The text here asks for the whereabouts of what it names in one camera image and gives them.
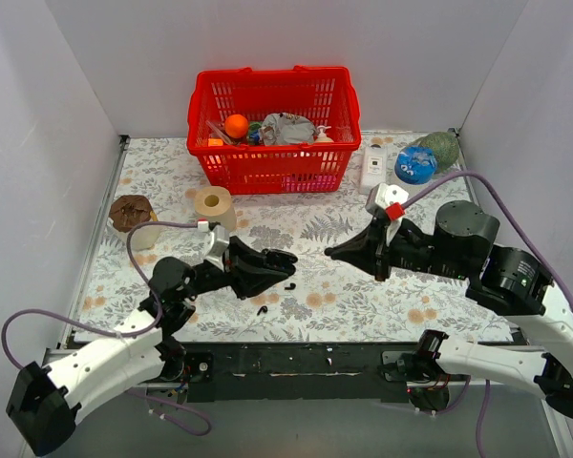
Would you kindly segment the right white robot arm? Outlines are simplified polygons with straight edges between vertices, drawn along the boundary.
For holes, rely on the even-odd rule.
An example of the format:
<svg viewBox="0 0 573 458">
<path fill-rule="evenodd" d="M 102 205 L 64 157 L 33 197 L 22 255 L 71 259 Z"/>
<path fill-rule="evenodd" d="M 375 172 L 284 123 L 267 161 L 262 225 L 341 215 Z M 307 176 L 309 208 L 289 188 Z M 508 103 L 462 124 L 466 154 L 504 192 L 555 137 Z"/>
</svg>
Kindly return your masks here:
<svg viewBox="0 0 573 458">
<path fill-rule="evenodd" d="M 408 219 L 397 231 L 391 227 L 387 218 L 373 218 L 325 254 L 377 281 L 387 280 L 393 268 L 467 281 L 467 299 L 520 327 L 540 348 L 518 352 L 426 330 L 413 352 L 383 364 L 382 371 L 404 382 L 454 374 L 495 381 L 532 393 L 573 419 L 573 312 L 549 303 L 559 290 L 548 269 L 525 251 L 497 245 L 499 221 L 470 201 L 442 205 L 431 235 Z"/>
</svg>

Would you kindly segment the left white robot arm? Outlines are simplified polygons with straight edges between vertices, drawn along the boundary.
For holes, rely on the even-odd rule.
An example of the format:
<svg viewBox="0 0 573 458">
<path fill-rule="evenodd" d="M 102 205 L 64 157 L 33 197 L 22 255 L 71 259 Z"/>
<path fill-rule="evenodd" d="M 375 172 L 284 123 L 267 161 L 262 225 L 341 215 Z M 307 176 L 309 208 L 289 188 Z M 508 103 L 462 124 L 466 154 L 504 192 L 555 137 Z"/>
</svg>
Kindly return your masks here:
<svg viewBox="0 0 573 458">
<path fill-rule="evenodd" d="M 256 251 L 238 237 L 217 237 L 203 262 L 160 259 L 149 295 L 113 331 L 44 366 L 21 365 L 6 413 L 37 456 L 60 448 L 98 407 L 142 382 L 178 379 L 186 351 L 174 335 L 195 313 L 194 299 L 231 289 L 240 300 L 260 295 L 295 271 L 295 255 Z"/>
</svg>

